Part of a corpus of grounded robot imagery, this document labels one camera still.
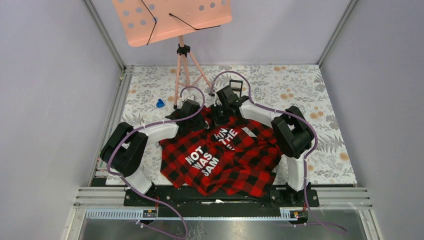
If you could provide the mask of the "red black plaid shirt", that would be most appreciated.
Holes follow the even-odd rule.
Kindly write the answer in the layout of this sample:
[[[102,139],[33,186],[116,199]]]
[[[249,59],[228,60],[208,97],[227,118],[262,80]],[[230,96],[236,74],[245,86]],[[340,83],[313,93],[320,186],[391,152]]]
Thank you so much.
[[[283,155],[272,128],[236,116],[216,126],[210,107],[204,107],[201,116],[207,128],[159,142],[160,172],[175,188],[186,184],[203,196],[223,190],[263,197]]]

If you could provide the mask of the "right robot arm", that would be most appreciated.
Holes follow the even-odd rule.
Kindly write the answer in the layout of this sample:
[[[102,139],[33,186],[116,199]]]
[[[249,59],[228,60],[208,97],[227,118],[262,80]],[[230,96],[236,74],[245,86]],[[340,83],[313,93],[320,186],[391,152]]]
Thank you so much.
[[[287,201],[293,206],[301,205],[309,190],[305,161],[301,158],[306,158],[306,151],[312,148],[316,136],[302,112],[295,106],[281,111],[254,103],[248,96],[234,93],[230,86],[215,93],[211,108],[217,126],[227,124],[230,117],[240,117],[272,128],[278,147],[287,157],[287,186],[290,188],[286,193]]]

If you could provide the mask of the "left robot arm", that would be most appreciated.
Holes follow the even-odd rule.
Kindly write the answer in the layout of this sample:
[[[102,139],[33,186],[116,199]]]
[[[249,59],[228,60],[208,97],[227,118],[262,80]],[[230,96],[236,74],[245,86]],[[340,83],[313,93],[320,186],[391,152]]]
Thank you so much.
[[[102,148],[100,159],[123,177],[129,187],[137,190],[135,197],[142,205],[148,206],[155,200],[155,192],[151,189],[153,182],[140,168],[146,147],[204,129],[206,125],[200,114],[202,108],[198,102],[186,100],[164,121],[151,123],[136,132],[132,132],[132,125],[121,122]]]

